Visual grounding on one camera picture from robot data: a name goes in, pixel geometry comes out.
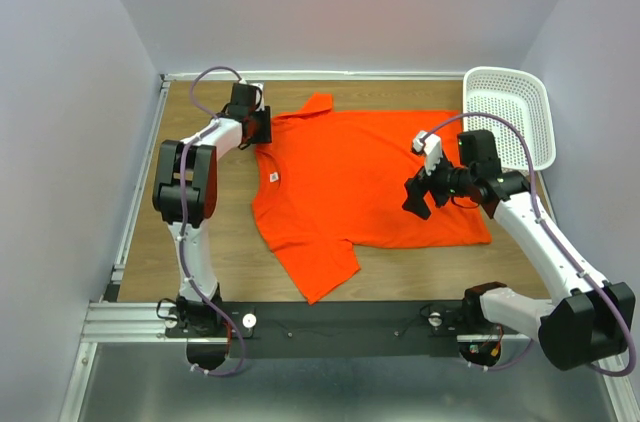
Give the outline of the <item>orange t-shirt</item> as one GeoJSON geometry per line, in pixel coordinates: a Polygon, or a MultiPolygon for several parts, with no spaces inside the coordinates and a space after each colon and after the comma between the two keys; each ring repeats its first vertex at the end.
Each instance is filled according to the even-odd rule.
{"type": "Polygon", "coordinates": [[[422,168],[413,138],[439,130],[453,162],[462,123],[454,111],[337,111],[316,93],[271,121],[272,141],[258,145],[256,226],[270,251],[314,304],[360,269],[357,245],[410,249],[488,244],[477,209],[446,205],[423,220],[405,211],[404,184],[422,168]]]}

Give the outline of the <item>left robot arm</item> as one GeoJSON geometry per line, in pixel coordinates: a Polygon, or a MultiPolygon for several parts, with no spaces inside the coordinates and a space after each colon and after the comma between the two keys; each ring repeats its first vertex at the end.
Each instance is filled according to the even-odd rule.
{"type": "Polygon", "coordinates": [[[223,109],[203,128],[161,143],[152,204],[173,239],[180,273],[175,314],[168,319],[201,337],[225,330],[243,336],[222,305],[211,262],[208,225],[218,199],[218,162],[228,152],[271,142],[271,112],[264,85],[241,80],[232,85],[223,109]]]}

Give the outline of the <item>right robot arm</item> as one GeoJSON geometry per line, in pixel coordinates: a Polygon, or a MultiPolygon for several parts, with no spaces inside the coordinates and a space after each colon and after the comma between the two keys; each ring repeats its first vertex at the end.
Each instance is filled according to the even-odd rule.
{"type": "Polygon", "coordinates": [[[533,299],[499,282],[472,287],[462,299],[462,326],[474,334],[493,325],[519,332],[538,343],[562,371],[622,353],[633,366],[635,295],[629,286],[611,283],[582,259],[543,210],[529,180],[518,171],[503,170],[491,132],[462,132],[457,147],[461,164],[454,166],[439,136],[425,131],[416,135],[412,150],[424,162],[405,183],[404,210],[428,219],[428,199],[436,208],[470,199],[518,244],[550,295],[533,299]]]}

